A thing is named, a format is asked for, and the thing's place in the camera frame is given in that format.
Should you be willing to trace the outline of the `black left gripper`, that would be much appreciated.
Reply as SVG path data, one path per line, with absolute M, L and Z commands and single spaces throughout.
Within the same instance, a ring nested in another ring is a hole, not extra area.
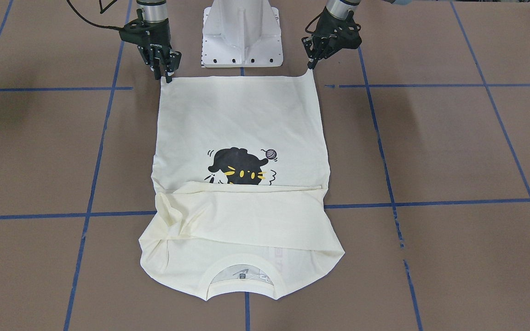
M 342 49 L 355 50 L 362 43 L 361 25 L 353 19 L 355 12 L 347 11 L 345 19 L 339 19 L 323 10 L 305 27 L 309 36 L 301 38 L 309 62 L 308 69 L 315 69 L 317 60 L 328 59 Z

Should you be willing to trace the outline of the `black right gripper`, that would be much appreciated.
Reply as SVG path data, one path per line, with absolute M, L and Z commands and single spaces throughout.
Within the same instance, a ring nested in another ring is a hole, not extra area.
M 119 34 L 121 40 L 137 46 L 143 62 L 153 69 L 155 80 L 162 78 L 161 68 L 164 69 L 165 82 L 173 80 L 182 54 L 171 48 L 169 19 L 151 23 L 137 18 L 120 28 Z

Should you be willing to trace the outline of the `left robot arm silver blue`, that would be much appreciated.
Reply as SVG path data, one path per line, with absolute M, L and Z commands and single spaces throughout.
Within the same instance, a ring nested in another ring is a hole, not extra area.
M 340 50 L 359 48 L 361 26 L 353 19 L 359 4 L 359 0 L 328 0 L 322 12 L 308 23 L 305 32 L 309 35 L 301 38 L 309 57 L 308 69 L 315 69 L 318 61 Z

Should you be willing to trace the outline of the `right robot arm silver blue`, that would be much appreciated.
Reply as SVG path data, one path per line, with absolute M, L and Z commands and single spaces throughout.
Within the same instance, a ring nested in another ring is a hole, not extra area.
M 135 44 L 154 78 L 172 81 L 179 68 L 181 52 L 171 47 L 170 25 L 166 0 L 137 0 L 137 18 L 119 29 L 124 42 Z

